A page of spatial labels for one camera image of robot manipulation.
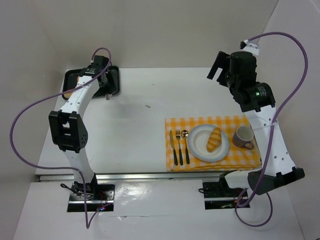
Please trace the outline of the metal tongs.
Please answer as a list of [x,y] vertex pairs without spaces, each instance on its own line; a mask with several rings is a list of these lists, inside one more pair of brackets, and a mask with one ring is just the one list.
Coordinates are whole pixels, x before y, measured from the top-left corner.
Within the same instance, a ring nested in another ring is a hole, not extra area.
[[108,94],[106,94],[105,95],[105,99],[108,101],[108,100],[110,100],[111,98],[112,98],[112,93],[108,93]]

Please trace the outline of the striped bread roll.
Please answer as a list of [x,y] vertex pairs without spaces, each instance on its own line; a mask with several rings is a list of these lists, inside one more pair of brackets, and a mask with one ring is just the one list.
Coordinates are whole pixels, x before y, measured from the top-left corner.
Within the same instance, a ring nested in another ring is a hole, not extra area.
[[209,153],[213,152],[216,148],[220,146],[221,142],[222,142],[221,129],[219,127],[216,127],[215,129],[212,130],[212,132],[209,135],[209,138],[206,144],[206,150]]

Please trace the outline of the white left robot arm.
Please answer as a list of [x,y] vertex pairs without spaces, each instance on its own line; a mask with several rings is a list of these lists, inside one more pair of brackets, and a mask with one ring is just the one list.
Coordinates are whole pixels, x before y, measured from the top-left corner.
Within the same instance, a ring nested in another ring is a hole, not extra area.
[[67,102],[48,116],[52,141],[64,153],[73,169],[72,190],[77,195],[88,193],[96,196],[100,191],[85,149],[89,133],[83,116],[94,95],[109,100],[112,95],[119,93],[119,70],[109,70],[110,63],[105,56],[94,56],[91,65],[80,71],[77,85]]

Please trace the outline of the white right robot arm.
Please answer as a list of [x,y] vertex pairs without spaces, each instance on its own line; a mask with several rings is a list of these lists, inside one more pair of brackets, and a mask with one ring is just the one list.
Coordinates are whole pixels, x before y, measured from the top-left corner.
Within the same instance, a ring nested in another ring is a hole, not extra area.
[[257,81],[257,59],[251,52],[237,51],[227,54],[220,51],[208,73],[229,89],[233,99],[249,121],[258,147],[260,170],[235,170],[221,175],[219,183],[227,189],[251,189],[263,195],[305,177],[305,171],[296,167],[286,147],[276,113],[276,101],[271,87]]

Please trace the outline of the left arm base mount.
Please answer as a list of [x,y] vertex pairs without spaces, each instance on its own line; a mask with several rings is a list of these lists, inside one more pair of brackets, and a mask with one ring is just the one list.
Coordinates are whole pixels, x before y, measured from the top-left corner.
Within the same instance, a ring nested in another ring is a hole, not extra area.
[[60,186],[70,191],[70,204],[84,204],[85,199],[87,204],[96,204],[99,206],[114,202],[115,184],[99,184],[97,193],[87,192],[86,197],[84,196],[83,192],[76,191],[74,186],[68,187],[64,183],[61,183]]

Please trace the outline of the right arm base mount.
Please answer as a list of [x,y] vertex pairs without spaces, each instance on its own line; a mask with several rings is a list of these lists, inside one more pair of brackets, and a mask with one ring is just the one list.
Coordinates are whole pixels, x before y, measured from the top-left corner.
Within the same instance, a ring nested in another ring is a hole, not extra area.
[[203,195],[205,201],[234,201],[242,188],[222,189],[218,182],[203,182],[198,192]]

